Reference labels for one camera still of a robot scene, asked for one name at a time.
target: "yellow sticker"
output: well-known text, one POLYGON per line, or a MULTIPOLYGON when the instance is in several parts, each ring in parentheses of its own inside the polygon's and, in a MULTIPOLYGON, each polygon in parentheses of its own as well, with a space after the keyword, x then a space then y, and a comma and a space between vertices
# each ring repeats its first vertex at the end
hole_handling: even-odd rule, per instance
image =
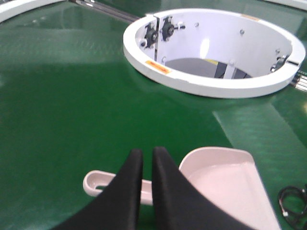
POLYGON ((215 61, 215 60, 212 60, 212 59, 204 59, 205 61, 208 61, 208 62, 210 62, 210 63, 212 63, 212 64, 214 64, 214 65, 216 65, 217 66, 217 64, 219 64, 219 62, 218 61, 215 61))
POLYGON ((155 69, 157 69, 157 70, 159 70, 159 71, 165 73, 165 74, 168 74, 168 73, 171 72, 169 69, 165 68, 165 67, 162 66, 162 65, 159 65, 159 64, 156 63, 156 62, 153 62, 153 61, 148 60, 148 61, 146 61, 146 63, 147 63, 148 65, 154 67, 155 69))
POLYGON ((245 18, 249 18, 249 19, 254 20, 254 21, 259 21, 260 20, 259 18, 250 16, 250 15, 247 15, 247 14, 242 14, 241 16, 245 17, 245 18))

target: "green conveyor belt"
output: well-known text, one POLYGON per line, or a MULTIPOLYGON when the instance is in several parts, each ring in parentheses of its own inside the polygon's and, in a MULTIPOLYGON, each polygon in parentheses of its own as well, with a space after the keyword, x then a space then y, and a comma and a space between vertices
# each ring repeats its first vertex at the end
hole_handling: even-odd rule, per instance
MULTIPOLYGON (((138 16, 182 7, 230 10, 278 24, 307 44, 307 13, 257 0, 105 0, 138 16)), ((177 164, 191 150, 249 151, 280 225, 285 185, 307 183, 307 93, 288 86, 252 99, 214 99, 155 83, 124 58, 128 24, 62 2, 0 24, 0 229, 47 230, 93 198, 90 170, 116 173, 129 150, 154 146, 177 164)), ((301 68, 307 71, 305 61, 301 68)), ((141 207, 140 230, 155 229, 141 207)))

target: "orange warning label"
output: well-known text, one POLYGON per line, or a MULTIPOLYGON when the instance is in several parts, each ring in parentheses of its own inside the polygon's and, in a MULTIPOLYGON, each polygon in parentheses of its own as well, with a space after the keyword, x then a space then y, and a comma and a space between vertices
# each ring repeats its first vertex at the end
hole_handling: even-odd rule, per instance
POLYGON ((245 17, 245 18, 249 18, 249 19, 254 20, 254 21, 259 21, 260 20, 259 18, 250 16, 250 15, 247 15, 247 14, 242 14, 241 16, 245 17))
POLYGON ((171 72, 169 69, 165 68, 164 66, 159 65, 158 63, 150 61, 150 60, 146 61, 146 64, 154 67, 155 69, 157 69, 157 70, 159 70, 159 71, 161 71, 161 72, 163 72, 165 74, 168 74, 168 73, 171 72))

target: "white scoop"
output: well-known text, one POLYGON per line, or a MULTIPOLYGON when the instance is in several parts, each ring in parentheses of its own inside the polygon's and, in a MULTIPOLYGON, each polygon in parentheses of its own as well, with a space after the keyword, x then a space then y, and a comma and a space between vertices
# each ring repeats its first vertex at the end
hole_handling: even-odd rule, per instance
MULTIPOLYGON (((188 153, 179 170, 207 199, 256 230, 281 230, 250 153, 221 147, 203 147, 188 153)), ((83 188, 97 196, 115 174, 89 172, 83 188)), ((141 203, 152 205, 151 181, 142 181, 141 203)))

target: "plastic handle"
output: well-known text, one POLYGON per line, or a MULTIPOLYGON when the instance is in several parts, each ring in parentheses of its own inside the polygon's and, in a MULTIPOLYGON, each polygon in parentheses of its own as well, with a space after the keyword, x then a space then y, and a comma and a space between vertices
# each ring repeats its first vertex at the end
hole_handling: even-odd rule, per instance
MULTIPOLYGON (((107 186, 116 175, 110 172, 99 170, 90 171, 83 180, 83 189, 90 196, 98 196, 103 189, 98 187, 107 186)), ((153 205, 152 182, 142 180, 141 203, 153 205)))

